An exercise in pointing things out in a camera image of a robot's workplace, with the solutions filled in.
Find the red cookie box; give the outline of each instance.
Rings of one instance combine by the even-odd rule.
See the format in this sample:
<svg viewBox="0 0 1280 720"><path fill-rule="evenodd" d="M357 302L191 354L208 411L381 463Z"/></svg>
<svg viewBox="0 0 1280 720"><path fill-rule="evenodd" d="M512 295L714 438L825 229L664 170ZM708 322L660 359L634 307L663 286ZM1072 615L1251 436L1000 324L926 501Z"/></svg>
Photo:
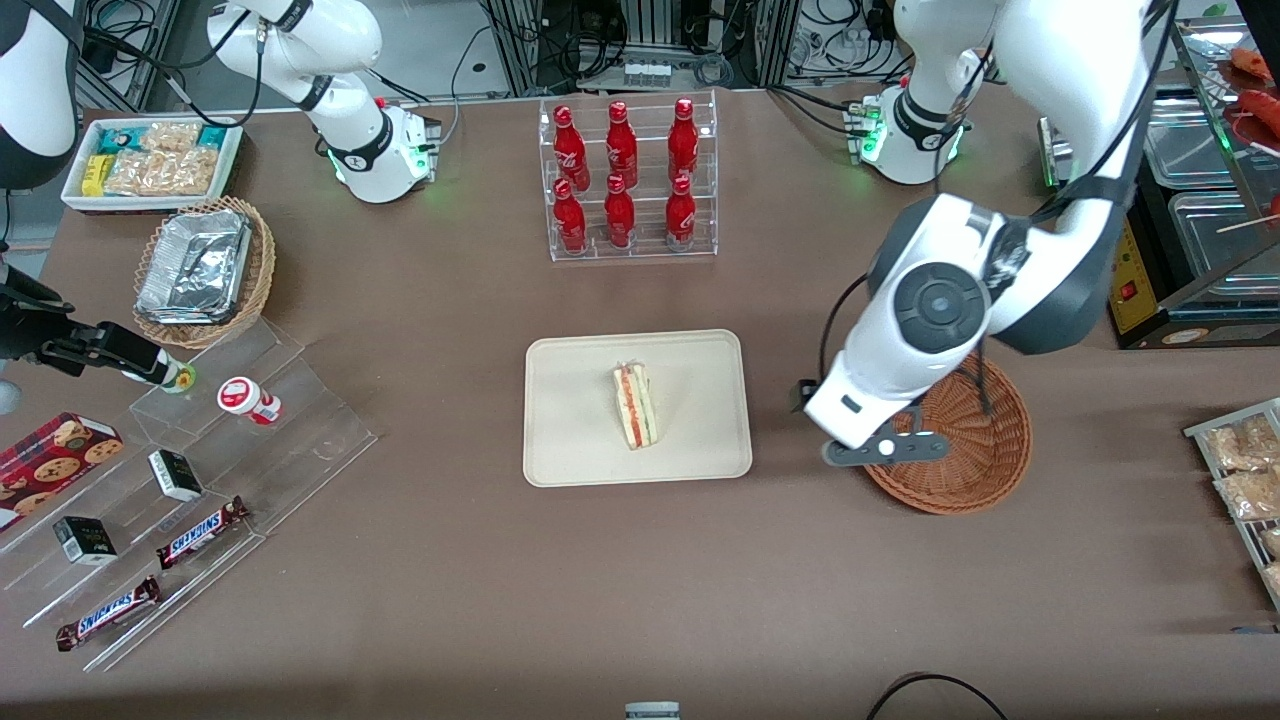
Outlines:
<svg viewBox="0 0 1280 720"><path fill-rule="evenodd" d="M115 428L63 413L0 452L0 532L123 448Z"/></svg>

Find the cookie box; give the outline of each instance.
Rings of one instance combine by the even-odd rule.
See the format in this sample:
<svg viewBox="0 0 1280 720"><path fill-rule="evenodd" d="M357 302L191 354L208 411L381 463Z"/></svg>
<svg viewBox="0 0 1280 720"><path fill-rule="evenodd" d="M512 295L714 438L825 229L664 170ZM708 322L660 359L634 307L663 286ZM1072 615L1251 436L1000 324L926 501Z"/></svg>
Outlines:
<svg viewBox="0 0 1280 720"><path fill-rule="evenodd" d="M232 122L232 118L214 117L212 119L219 123ZM87 196L81 191L81 184L84 181L84 173L90 168L90 158L92 158L97 151L105 133L129 127L145 126L156 120L201 122L200 118L195 115L147 115L93 120L84 128L84 136L81 138L79 149L76 151L76 159L72 160L70 173L67 174L67 182L63 184L63 202L73 210L79 210L81 213L90 215L101 213L140 214L177 210L178 208L197 205L200 202L211 202L221 197L228 181L230 181L232 167L236 164L236 152L239 151L239 143L244 135L244 128L229 128L227 131L227 135L223 137L221 149L218 152L218 165L214 168L214 179L209 183L209 191L204 195L93 197Z"/></svg>
<svg viewBox="0 0 1280 720"><path fill-rule="evenodd" d="M110 425L63 413L0 452L0 532L123 448Z"/></svg>

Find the white tray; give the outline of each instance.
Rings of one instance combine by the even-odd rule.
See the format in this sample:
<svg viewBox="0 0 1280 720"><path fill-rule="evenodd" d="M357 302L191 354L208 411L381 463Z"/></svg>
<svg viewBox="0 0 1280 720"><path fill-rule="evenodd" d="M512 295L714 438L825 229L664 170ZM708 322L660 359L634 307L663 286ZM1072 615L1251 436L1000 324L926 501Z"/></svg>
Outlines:
<svg viewBox="0 0 1280 720"><path fill-rule="evenodd" d="M628 450L613 368L649 369L658 442ZM751 468L742 346L728 331L539 340L525 355L525 478L538 487L739 478Z"/></svg>
<svg viewBox="0 0 1280 720"><path fill-rule="evenodd" d="M232 122L232 118L220 118L216 115L212 119L219 123ZM93 151L102 141L104 133L113 129L146 126L159 120L179 123L202 122L196 115L148 115L93 120L87 128L84 128L84 136L81 138L79 149L76 151L76 159L72 161L72 172L68 173L67 182L63 183L63 202L67 204L68 208L79 210L81 213L127 214L177 210L178 208L187 208L188 205L207 202L221 197L223 191L227 190L227 181L230 179L232 165L236 164L236 152L239 151L241 137L244 135L244 128L228 128L227 135L223 137L223 146L218 151L218 165L214 167L214 178L209 183L209 191L204 195L168 195L163 197L87 197L81 193L81 183L84 179L84 168L88 167L88 159L93 155Z"/></svg>

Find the sandwich slice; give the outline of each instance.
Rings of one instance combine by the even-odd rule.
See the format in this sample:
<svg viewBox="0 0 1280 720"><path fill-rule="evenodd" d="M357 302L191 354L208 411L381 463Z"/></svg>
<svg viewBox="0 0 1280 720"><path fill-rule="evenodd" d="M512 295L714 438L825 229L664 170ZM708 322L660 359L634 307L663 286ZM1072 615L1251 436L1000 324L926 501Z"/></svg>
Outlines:
<svg viewBox="0 0 1280 720"><path fill-rule="evenodd" d="M658 420L653 413L649 373L644 363L623 363L614 368L613 384L618 389L622 432L627 436L631 450L658 442Z"/></svg>

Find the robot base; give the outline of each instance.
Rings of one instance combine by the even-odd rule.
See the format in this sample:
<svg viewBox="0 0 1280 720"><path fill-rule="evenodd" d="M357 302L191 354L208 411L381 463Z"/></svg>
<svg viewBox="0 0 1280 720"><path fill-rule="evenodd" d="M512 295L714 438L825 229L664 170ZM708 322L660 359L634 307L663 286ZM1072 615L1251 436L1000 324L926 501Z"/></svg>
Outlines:
<svg viewBox="0 0 1280 720"><path fill-rule="evenodd" d="M402 108L384 108L392 120L392 140L367 170L343 168L329 154L338 179L351 193L365 202L390 202L413 190L419 183L435 179L439 163L440 127L426 126L421 115Z"/></svg>
<svg viewBox="0 0 1280 720"><path fill-rule="evenodd" d="M955 159L964 128L956 129L945 142L941 133L929 136L924 140L929 149L920 150L915 140L902 131L895 115L895 105L901 94L901 87L891 87L881 95L864 97L861 108L845 111L845 128L865 133L865 137L849 138L849 155L855 165L870 165L893 182L924 184Z"/></svg>

